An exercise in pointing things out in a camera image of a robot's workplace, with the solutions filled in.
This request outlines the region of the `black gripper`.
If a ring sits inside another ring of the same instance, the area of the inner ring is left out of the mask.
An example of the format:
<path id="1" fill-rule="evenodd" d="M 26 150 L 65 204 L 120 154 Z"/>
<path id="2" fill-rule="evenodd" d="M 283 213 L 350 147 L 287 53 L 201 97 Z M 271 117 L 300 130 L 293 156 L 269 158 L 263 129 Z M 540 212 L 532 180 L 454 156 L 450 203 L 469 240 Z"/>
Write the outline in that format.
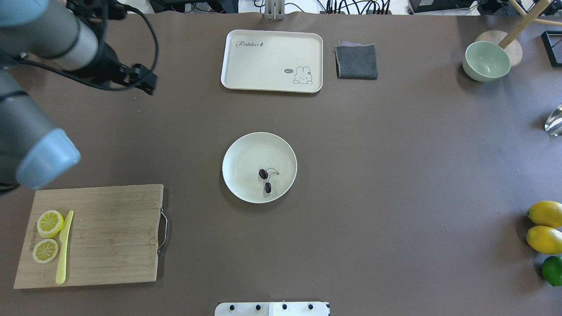
<path id="1" fill-rule="evenodd" d="M 128 85 L 152 96 L 157 85 L 157 75 L 142 64 L 133 64 L 129 70 L 128 74 L 128 66 L 118 59 L 116 52 L 107 43 L 103 42 L 92 62 L 86 67 L 86 79 L 102 87 L 109 87 L 110 83 Z"/>

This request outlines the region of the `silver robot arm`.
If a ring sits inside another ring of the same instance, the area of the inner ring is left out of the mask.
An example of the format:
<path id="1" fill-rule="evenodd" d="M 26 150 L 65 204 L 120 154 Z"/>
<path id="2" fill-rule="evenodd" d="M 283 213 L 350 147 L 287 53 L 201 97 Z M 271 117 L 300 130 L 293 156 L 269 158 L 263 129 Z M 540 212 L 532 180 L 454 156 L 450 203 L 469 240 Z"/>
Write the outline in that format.
<path id="1" fill-rule="evenodd" d="M 152 66 L 128 66 L 106 43 L 109 20 L 138 14 L 152 34 Z M 32 66 L 104 91 L 140 89 L 152 95 L 159 57 L 156 33 L 137 8 L 117 0 L 3 0 L 1 2 L 1 193 L 24 185 L 38 190 L 82 156 L 10 74 Z"/>

